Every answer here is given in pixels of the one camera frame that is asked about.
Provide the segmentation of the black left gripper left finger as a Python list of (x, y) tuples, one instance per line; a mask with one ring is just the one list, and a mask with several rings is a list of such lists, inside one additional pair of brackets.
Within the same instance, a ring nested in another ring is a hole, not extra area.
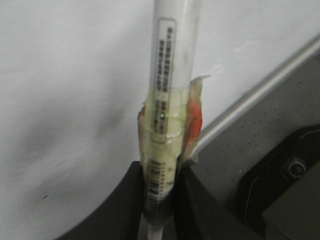
[(139, 161), (106, 200), (59, 240), (136, 240), (143, 208), (144, 180)]

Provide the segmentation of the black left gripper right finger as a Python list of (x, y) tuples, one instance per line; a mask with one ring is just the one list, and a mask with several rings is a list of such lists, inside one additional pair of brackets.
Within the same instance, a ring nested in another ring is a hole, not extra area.
[(173, 192), (178, 240), (261, 240), (207, 191), (190, 167), (181, 169)]

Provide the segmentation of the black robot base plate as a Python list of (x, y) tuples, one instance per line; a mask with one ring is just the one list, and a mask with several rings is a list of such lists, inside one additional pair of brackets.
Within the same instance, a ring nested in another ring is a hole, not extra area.
[(295, 130), (240, 179), (235, 215), (260, 237), (266, 236), (263, 212), (320, 161), (320, 126)]

